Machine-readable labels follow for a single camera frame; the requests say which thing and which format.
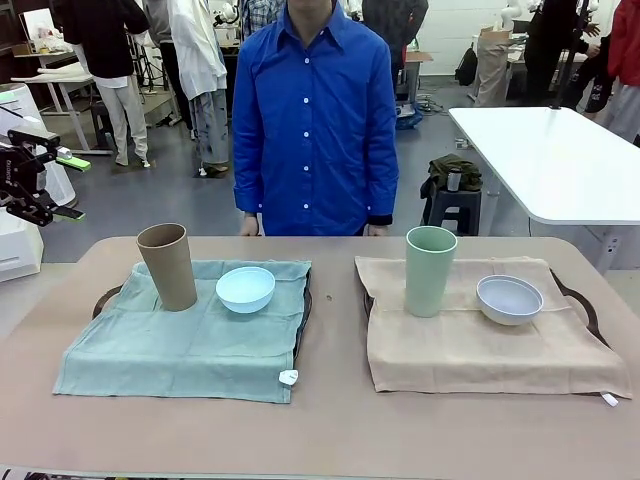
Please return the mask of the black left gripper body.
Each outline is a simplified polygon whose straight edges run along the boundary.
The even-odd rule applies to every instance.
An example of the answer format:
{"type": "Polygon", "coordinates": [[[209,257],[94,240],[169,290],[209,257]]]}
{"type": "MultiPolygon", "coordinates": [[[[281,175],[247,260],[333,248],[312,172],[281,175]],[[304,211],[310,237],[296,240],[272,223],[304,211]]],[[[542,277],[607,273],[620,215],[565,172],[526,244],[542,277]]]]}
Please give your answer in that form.
{"type": "Polygon", "coordinates": [[[39,195],[46,188],[46,152],[0,143],[0,199],[39,195]]]}

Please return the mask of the person in red jacket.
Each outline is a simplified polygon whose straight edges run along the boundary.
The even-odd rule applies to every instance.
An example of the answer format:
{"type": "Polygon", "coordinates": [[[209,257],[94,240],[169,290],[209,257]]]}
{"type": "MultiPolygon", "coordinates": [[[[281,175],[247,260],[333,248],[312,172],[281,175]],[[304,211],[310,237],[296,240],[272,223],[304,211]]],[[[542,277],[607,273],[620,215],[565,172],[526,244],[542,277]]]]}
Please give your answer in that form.
{"type": "Polygon", "coordinates": [[[615,10],[608,73],[617,87],[603,126],[640,148],[640,0],[621,0],[615,10]]]}

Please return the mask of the beige cloth mat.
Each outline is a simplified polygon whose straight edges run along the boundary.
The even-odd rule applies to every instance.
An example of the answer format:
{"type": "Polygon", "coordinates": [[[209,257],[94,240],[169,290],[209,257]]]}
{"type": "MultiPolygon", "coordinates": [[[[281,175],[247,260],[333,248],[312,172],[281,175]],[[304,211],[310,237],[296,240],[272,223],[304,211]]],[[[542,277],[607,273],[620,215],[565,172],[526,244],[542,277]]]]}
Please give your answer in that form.
{"type": "Polygon", "coordinates": [[[378,392],[633,395],[623,360],[589,332],[542,259],[454,261],[431,318],[405,308],[404,261],[358,257],[355,265],[371,300],[367,357],[378,392]],[[536,287],[541,312],[522,326],[488,319],[476,288],[493,274],[536,287]]]}

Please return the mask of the light blue bowl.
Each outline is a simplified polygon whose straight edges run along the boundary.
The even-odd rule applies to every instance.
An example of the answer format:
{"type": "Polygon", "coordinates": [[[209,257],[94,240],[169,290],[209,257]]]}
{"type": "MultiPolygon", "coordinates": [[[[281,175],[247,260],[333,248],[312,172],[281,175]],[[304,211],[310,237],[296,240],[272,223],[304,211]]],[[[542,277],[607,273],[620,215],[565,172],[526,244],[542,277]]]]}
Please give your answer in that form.
{"type": "Polygon", "coordinates": [[[261,267],[240,267],[224,274],[216,284],[222,304],[238,314],[252,314],[272,299],[276,287],[274,275],[261,267]]]}

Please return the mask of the wooden top workbench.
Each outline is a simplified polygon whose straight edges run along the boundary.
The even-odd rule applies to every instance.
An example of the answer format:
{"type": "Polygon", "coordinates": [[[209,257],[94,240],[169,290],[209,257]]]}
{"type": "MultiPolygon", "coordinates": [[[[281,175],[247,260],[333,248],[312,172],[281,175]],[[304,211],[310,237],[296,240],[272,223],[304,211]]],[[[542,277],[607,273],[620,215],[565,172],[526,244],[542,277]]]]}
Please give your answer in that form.
{"type": "Polygon", "coordinates": [[[420,67],[423,63],[432,62],[433,57],[428,52],[408,51],[406,53],[404,68],[401,73],[401,85],[403,93],[407,97],[414,97],[417,93],[420,67]]]}

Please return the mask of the person's right forearm blue sleeve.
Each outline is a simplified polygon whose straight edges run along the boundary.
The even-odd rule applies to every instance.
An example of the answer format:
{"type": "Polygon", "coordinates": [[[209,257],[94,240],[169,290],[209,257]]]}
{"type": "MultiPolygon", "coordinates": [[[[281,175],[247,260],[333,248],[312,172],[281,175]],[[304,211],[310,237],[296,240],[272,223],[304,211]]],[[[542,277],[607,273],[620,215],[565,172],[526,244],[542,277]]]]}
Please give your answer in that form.
{"type": "Polygon", "coordinates": [[[233,155],[236,207],[247,215],[262,212],[261,174],[264,135],[255,117],[233,119],[233,155]]]}

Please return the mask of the grey white bowl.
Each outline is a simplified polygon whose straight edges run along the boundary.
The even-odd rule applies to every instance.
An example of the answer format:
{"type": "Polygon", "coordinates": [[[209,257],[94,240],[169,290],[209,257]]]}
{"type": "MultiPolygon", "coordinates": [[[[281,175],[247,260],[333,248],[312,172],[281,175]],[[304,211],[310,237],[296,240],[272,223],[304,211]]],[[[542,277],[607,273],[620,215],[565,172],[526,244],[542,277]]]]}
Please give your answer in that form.
{"type": "Polygon", "coordinates": [[[503,326],[528,324],[542,311],[544,299],[529,282],[508,275],[490,275],[476,286],[482,313],[503,326]]]}

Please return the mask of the person in black jacket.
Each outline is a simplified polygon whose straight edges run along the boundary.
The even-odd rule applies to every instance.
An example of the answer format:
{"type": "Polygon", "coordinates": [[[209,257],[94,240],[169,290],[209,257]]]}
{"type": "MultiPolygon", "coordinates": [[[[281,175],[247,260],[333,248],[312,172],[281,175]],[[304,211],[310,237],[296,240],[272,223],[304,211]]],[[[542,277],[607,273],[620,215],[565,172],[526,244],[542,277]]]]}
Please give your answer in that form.
{"type": "MultiPolygon", "coordinates": [[[[534,16],[528,27],[524,59],[527,68],[523,104],[540,106],[549,99],[549,87],[561,53],[573,45],[574,29],[579,21],[577,0],[532,0],[534,16]]],[[[562,98],[562,106],[575,109],[584,90],[592,90],[584,115],[594,118],[601,112],[612,92],[614,80],[609,76],[610,35],[600,39],[599,45],[582,40],[577,51],[587,56],[572,74],[562,98]]]]}

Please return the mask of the black plastic stool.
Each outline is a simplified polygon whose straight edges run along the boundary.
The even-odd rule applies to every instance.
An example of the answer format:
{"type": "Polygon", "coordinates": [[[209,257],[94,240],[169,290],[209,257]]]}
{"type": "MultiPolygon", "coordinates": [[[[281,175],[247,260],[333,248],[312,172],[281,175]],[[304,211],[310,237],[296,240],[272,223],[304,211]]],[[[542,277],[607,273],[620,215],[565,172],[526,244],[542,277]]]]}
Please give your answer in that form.
{"type": "Polygon", "coordinates": [[[459,236],[479,235],[481,191],[426,189],[420,196],[425,201],[423,225],[441,227],[445,221],[453,221],[459,236]]]}

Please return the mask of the person in white coat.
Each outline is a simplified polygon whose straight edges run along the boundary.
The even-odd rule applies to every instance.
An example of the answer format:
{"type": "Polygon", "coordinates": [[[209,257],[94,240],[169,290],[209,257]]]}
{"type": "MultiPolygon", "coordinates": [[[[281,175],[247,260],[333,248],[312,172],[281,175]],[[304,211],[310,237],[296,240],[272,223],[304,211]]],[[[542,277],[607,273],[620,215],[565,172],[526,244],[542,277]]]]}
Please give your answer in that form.
{"type": "Polygon", "coordinates": [[[197,175],[220,178],[229,171],[227,69],[208,0],[167,0],[179,79],[196,131],[197,175]]]}

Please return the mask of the tall brown cup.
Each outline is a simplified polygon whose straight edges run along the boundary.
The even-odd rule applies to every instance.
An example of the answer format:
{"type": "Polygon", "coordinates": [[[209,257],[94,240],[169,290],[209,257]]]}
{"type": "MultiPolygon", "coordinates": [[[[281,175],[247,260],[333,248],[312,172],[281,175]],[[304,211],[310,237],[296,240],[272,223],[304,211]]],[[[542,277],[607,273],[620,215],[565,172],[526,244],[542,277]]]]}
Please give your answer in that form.
{"type": "Polygon", "coordinates": [[[136,243],[165,310],[178,312],[192,307],[197,291],[184,226],[164,223],[146,228],[136,243]]]}

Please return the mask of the tall pale green cup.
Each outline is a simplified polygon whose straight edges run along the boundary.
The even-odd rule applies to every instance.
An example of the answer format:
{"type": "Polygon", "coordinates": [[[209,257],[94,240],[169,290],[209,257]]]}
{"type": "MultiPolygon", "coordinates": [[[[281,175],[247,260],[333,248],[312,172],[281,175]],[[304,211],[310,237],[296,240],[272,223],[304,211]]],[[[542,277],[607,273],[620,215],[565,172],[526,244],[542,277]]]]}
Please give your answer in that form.
{"type": "Polygon", "coordinates": [[[457,245],[457,237],[442,227],[419,226],[406,234],[405,303],[412,315],[439,312],[457,245]]]}

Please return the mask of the white foam box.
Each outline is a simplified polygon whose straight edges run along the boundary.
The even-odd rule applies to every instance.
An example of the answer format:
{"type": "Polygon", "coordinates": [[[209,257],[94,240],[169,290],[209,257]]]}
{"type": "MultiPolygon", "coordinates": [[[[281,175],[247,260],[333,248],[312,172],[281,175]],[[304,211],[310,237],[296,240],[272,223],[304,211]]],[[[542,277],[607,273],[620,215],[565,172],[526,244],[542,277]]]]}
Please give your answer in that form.
{"type": "Polygon", "coordinates": [[[39,228],[0,208],[0,283],[38,274],[43,251],[39,228]]]}

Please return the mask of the person in dark clothes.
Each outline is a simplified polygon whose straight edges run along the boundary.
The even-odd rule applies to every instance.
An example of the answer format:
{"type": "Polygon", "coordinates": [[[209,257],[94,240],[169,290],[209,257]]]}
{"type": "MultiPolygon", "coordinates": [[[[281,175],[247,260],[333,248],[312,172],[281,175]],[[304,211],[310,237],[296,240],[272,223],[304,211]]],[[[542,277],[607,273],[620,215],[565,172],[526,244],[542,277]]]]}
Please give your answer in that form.
{"type": "Polygon", "coordinates": [[[364,24],[388,45],[393,91],[405,62],[405,49],[415,39],[428,11],[428,0],[363,0],[364,24]]]}

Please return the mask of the black backpack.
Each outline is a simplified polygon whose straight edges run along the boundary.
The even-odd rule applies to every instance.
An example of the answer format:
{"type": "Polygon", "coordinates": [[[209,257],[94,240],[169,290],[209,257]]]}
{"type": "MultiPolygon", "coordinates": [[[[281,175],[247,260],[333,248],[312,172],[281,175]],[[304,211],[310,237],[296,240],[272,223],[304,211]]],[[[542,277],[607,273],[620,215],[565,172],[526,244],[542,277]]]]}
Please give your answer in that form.
{"type": "Polygon", "coordinates": [[[477,66],[477,54],[474,50],[474,44],[471,44],[465,51],[458,67],[454,72],[454,79],[460,86],[472,85],[476,78],[477,66]]]}

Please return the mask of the olive green jacket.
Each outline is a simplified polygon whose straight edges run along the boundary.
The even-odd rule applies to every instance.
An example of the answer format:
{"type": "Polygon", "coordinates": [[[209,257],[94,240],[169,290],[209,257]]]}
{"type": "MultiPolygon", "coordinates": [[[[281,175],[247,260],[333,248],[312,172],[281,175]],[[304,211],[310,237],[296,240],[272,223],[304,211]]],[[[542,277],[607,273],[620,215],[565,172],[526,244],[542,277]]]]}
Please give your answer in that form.
{"type": "Polygon", "coordinates": [[[448,154],[429,162],[428,177],[420,187],[420,198],[427,199],[437,191],[447,191],[447,176],[452,168],[462,171],[460,189],[457,192],[479,192],[482,189],[482,174],[471,161],[455,154],[448,154]]]}

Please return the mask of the person's left forearm blue sleeve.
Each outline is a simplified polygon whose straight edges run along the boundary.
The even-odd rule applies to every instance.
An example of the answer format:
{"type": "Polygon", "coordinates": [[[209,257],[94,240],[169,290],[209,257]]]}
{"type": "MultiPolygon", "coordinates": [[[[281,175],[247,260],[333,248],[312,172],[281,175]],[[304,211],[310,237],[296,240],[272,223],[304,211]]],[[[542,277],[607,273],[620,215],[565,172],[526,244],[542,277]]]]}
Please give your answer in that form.
{"type": "Polygon", "coordinates": [[[368,223],[371,232],[388,229],[393,223],[398,178],[394,131],[376,135],[369,143],[367,156],[368,223]]]}

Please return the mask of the person black top beige trousers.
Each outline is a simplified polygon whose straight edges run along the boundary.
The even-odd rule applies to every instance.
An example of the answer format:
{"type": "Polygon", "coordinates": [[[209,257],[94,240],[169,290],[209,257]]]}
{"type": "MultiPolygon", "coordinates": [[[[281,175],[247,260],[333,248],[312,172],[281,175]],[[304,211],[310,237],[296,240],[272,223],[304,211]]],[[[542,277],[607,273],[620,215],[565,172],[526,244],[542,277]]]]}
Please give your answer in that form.
{"type": "Polygon", "coordinates": [[[115,163],[129,165],[128,141],[141,165],[147,159],[147,127],[134,76],[129,38],[142,40],[149,23],[136,0],[52,0],[65,42],[94,79],[108,111],[117,149],[115,163]]]}

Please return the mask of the person in plaid shirt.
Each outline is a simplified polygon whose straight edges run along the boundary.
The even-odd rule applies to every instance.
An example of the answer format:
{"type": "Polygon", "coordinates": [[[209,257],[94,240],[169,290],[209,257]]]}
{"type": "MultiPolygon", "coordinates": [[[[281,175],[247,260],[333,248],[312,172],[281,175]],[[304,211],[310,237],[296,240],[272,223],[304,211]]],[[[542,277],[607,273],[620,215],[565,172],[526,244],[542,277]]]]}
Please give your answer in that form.
{"type": "Polygon", "coordinates": [[[241,26],[246,39],[261,28],[273,23],[284,0],[241,0],[241,26]]]}

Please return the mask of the white desk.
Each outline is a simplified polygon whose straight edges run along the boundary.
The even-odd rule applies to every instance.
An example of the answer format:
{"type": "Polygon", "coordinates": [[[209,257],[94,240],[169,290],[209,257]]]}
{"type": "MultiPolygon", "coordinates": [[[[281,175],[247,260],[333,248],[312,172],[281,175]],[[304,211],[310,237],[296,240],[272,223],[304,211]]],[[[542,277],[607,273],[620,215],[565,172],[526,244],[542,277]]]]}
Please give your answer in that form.
{"type": "Polygon", "coordinates": [[[12,77],[13,82],[30,84],[46,84],[48,86],[57,85],[64,103],[66,110],[58,112],[57,116],[65,116],[71,120],[75,133],[81,144],[81,149],[75,149],[72,151],[75,155],[99,155],[110,156],[113,151],[110,149],[93,149],[89,147],[84,130],[80,123],[80,112],[75,109],[71,102],[70,93],[79,90],[82,87],[94,84],[93,76],[86,72],[79,62],[56,68],[40,68],[38,74],[33,77],[12,77]]]}

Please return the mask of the person in blue shirt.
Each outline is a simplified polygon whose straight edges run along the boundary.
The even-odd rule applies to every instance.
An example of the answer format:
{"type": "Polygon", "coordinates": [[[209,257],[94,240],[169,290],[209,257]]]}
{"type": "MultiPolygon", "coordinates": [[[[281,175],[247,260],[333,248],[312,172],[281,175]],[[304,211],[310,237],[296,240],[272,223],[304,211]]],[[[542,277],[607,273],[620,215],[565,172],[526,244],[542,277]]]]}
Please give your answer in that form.
{"type": "Polygon", "coordinates": [[[338,0],[286,0],[237,60],[234,117],[262,126],[261,235],[367,235],[367,156],[396,128],[391,55],[338,0]]]}

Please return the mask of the white table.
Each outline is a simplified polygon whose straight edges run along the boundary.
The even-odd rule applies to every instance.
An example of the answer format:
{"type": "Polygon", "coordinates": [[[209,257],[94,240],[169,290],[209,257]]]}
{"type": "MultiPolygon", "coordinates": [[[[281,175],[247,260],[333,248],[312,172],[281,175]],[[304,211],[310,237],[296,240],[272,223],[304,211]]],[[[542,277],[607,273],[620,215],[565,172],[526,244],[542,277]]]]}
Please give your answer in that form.
{"type": "Polygon", "coordinates": [[[538,223],[603,228],[594,266],[612,267],[640,227],[640,148],[566,108],[452,108],[449,115],[490,170],[480,235],[489,235],[507,190],[538,223]]]}

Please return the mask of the white air purifier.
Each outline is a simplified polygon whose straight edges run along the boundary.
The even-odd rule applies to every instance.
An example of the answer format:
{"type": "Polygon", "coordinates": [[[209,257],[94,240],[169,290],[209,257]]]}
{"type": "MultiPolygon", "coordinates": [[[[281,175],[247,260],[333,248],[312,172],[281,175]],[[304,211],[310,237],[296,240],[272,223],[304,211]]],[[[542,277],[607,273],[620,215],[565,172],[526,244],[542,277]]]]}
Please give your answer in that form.
{"type": "MultiPolygon", "coordinates": [[[[24,83],[0,84],[0,141],[9,143],[7,132],[14,127],[33,127],[45,130],[31,91],[24,83]]],[[[46,190],[59,205],[70,205],[76,193],[62,165],[46,164],[46,190]]]]}

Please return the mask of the black tripod pole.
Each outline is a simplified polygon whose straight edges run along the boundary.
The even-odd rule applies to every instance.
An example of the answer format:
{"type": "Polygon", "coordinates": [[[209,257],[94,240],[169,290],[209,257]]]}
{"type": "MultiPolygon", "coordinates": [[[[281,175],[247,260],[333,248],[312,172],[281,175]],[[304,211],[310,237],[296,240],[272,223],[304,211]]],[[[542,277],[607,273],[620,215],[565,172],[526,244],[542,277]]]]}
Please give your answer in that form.
{"type": "Polygon", "coordinates": [[[562,100],[571,77],[571,70],[572,70],[574,58],[577,53],[581,37],[584,33],[584,30],[588,22],[589,3],[590,3],[590,0],[576,0],[576,5],[580,6],[579,16],[578,16],[578,19],[576,20],[576,23],[573,29],[572,43],[564,63],[557,95],[553,103],[550,105],[550,108],[553,110],[559,110],[561,108],[562,100]]]}

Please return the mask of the beige covered stand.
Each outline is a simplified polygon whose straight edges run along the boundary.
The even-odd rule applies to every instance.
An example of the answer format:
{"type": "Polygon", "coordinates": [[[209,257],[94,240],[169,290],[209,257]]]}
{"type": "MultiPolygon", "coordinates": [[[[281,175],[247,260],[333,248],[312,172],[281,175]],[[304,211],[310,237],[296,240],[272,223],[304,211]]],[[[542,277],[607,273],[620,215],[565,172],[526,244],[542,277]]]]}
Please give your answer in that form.
{"type": "Polygon", "coordinates": [[[477,43],[475,108],[500,107],[507,94],[507,66],[511,32],[484,30],[477,43]]]}

